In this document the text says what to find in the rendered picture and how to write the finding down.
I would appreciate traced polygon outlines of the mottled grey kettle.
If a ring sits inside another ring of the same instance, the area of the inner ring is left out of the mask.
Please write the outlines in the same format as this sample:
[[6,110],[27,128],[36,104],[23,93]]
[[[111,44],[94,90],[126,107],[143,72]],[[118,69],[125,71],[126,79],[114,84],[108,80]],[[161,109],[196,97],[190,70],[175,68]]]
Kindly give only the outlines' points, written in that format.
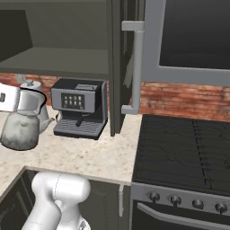
[[46,103],[37,116],[27,116],[17,111],[21,89],[33,89],[43,93],[41,83],[26,80],[19,87],[0,84],[0,111],[8,112],[0,143],[9,149],[26,151],[39,143],[39,136],[54,120],[48,115]]

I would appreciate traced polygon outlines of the dark wall cabinet door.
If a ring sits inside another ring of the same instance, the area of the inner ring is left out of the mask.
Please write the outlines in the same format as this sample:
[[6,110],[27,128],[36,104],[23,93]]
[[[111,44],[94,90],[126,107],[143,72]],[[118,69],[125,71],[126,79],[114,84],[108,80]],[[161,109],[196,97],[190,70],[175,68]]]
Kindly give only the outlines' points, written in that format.
[[123,21],[138,19],[139,0],[107,0],[107,42],[109,60],[109,92],[111,136],[119,134],[125,119],[123,104],[129,104],[132,89],[124,85],[130,63],[134,33],[123,31]]

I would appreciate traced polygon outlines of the black stove with oven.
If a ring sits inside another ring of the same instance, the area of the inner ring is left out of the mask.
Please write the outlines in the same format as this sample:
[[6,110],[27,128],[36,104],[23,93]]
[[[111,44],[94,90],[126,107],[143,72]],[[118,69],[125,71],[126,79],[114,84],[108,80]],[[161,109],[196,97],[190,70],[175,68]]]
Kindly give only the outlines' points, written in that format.
[[[158,202],[150,192],[160,195]],[[172,195],[181,198],[174,207]],[[194,208],[200,199],[203,209]],[[130,191],[129,230],[205,230],[167,223],[137,208],[230,226],[230,122],[142,117]],[[215,205],[224,203],[219,214]]]

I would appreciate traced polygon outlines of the dark stove knob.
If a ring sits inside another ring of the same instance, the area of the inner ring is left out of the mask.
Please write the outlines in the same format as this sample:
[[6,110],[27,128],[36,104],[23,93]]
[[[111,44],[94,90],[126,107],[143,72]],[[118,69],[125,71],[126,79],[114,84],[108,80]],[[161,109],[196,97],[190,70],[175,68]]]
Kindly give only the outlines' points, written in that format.
[[203,208],[204,208],[204,203],[203,203],[203,201],[200,200],[200,199],[194,199],[194,200],[192,201],[192,206],[193,206],[194,208],[203,209]]
[[227,211],[227,205],[224,203],[217,203],[215,209],[219,214],[224,214]]
[[181,204],[181,198],[177,195],[172,195],[170,197],[170,201],[174,207],[177,207],[178,205]]
[[157,192],[150,192],[149,198],[152,200],[153,203],[156,203],[160,199],[160,195]]

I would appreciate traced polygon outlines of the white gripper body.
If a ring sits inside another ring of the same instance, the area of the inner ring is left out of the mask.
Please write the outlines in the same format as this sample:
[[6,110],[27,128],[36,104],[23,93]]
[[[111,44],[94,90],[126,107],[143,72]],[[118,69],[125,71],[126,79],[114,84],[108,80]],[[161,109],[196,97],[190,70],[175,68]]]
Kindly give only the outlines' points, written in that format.
[[46,103],[44,93],[33,89],[21,89],[17,111],[27,116],[40,114],[42,106]]

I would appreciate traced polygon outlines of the black coffee machine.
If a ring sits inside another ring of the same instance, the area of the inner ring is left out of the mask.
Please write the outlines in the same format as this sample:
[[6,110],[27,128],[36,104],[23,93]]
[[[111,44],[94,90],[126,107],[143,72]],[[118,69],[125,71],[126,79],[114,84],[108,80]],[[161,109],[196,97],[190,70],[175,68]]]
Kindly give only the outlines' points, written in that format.
[[97,140],[108,122],[105,81],[60,78],[51,87],[51,102],[60,114],[56,136]]

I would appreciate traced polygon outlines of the dark corner base cabinet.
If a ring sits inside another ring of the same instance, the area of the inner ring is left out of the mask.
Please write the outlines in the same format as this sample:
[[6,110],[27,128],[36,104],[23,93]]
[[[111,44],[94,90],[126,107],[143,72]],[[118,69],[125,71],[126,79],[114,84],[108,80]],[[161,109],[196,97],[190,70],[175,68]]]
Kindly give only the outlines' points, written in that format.
[[0,198],[0,230],[22,230],[35,203],[31,182],[36,174],[25,169]]

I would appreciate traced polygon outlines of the dark base cabinet door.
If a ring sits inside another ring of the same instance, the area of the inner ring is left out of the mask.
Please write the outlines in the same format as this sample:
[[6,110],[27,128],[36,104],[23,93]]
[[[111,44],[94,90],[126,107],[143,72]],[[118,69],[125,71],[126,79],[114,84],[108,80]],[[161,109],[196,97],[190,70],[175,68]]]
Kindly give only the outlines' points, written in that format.
[[119,217],[120,184],[94,180],[90,180],[90,184],[90,195],[79,208],[91,230],[128,230],[130,187],[124,185],[124,210]]

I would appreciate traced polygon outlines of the open dark wall cabinet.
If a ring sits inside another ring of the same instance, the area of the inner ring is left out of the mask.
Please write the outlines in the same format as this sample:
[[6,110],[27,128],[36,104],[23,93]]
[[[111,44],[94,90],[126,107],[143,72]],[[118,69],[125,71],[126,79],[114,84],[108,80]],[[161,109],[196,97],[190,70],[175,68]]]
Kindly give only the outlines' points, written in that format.
[[111,0],[0,0],[0,72],[108,79]]

